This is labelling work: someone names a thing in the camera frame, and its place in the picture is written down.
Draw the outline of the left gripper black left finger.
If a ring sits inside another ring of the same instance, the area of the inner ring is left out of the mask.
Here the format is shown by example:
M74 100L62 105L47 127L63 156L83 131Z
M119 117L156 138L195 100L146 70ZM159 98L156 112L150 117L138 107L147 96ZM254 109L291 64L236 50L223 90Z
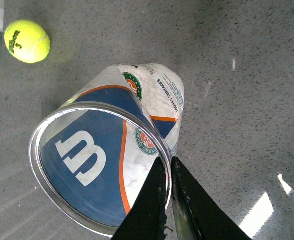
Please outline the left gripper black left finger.
M161 158L157 157L138 197L113 234L113 240L163 240L167 216L166 174Z

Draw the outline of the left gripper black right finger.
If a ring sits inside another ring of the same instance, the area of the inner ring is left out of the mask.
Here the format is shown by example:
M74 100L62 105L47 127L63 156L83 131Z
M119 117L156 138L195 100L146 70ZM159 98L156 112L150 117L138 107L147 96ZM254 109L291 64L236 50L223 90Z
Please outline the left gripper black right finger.
M172 208L179 240L249 240L177 157L171 161Z

